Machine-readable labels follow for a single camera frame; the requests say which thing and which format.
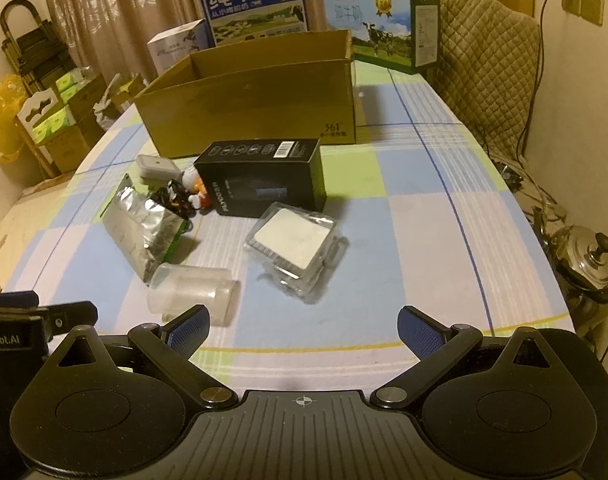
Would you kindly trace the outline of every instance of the clear plastic container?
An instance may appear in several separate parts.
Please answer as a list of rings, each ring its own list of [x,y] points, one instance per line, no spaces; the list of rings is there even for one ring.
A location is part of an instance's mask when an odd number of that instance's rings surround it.
[[[161,264],[148,284],[148,309],[173,319],[202,304],[210,325],[224,326],[234,285],[228,269]]]
[[[308,296],[338,245],[337,221],[273,203],[251,229],[246,248],[283,285]]]

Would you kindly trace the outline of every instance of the metal screw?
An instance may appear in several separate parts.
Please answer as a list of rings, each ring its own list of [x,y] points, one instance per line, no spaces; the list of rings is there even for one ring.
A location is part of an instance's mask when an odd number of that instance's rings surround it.
[[[380,388],[375,395],[379,400],[386,402],[387,404],[402,402],[407,397],[406,392],[402,388],[396,386]]]
[[[219,404],[220,402],[226,402],[233,396],[233,392],[228,388],[222,388],[221,386],[214,386],[212,388],[206,388],[200,393],[200,397],[206,402],[213,402]]]

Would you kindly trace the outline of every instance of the pressure cooker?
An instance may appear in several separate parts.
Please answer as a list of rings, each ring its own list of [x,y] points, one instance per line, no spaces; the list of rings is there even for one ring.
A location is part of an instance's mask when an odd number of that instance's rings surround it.
[[[575,329],[585,336],[608,316],[608,236],[569,225],[546,234],[546,219],[534,208],[535,231],[548,256]]]

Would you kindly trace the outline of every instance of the small white box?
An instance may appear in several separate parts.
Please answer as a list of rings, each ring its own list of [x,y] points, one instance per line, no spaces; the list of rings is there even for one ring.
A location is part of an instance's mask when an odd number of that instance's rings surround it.
[[[210,47],[208,23],[197,20],[170,28],[160,32],[147,44],[158,75],[162,75],[190,52]]]
[[[135,163],[140,169],[140,177],[153,180],[179,180],[182,171],[170,158],[153,155],[138,155]]]

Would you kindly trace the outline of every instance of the open cardboard box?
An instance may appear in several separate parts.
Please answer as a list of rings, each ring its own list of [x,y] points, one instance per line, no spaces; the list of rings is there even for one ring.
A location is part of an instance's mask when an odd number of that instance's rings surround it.
[[[194,52],[135,98],[159,155],[217,140],[353,144],[351,34],[302,32]]]
[[[111,97],[111,103],[119,113],[124,113],[132,105],[134,97],[143,89],[145,89],[144,80],[141,75],[137,75],[120,86],[119,92]]]
[[[76,121],[81,121],[93,109],[106,92],[106,80],[103,75],[97,75],[82,86],[68,100],[67,104]]]

